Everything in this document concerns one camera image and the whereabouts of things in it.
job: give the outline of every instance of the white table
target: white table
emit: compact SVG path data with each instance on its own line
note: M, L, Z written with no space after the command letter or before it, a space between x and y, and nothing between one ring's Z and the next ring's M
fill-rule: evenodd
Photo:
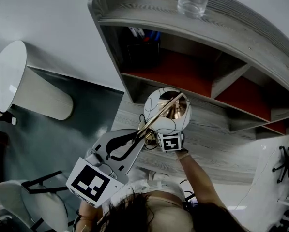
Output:
M22 41L9 44L0 53L0 111L12 104L58 120L73 110L71 97L26 67L27 51Z

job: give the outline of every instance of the dark hair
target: dark hair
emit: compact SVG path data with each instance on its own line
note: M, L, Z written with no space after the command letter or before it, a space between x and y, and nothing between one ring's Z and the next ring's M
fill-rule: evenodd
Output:
M118 206L110 205L108 213L98 223L97 231L103 232L147 232L151 210L146 205L148 196L130 195ZM225 208L213 203L197 204L188 209L196 232L247 232Z

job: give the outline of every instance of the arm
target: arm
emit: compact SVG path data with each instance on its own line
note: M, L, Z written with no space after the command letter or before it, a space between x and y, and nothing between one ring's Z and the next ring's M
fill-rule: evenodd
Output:
M176 151L176 154L181 157L187 152L187 150ZM193 188L197 201L199 203L214 203L225 208L214 189L212 181L198 163L190 155L180 159L180 163Z
M98 218L102 217L102 207L94 208L85 201L81 202L79 214L82 216L76 225L76 232L90 232L98 222Z

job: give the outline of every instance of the white lampshade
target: white lampshade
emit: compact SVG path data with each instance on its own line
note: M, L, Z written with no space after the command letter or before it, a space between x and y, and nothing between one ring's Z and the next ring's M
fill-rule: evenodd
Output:
M180 92L175 88L165 87L165 88L160 88L154 91L148 97L144 105L144 117L147 122L159 112L161 106L158 104L158 102L160 102L161 96L164 93L170 92L170 91L175 91L177 92L177 94L179 94ZM182 115L180 115L179 118L167 118L165 116L160 116L151 125L151 128L154 131L163 135L172 135L172 134L182 131L188 125L190 117L191 117L192 108L191 108L190 101L187 98L187 96L183 95L183 97L185 99L184 103L186 102L185 112Z

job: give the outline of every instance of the white wall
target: white wall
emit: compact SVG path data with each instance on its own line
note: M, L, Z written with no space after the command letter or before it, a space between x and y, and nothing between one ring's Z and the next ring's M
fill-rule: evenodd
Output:
M0 51L28 43L29 63L123 90L87 8L88 0L0 0ZM289 0L238 0L289 38Z
M33 66L123 90L87 2L0 0L0 52L22 40Z

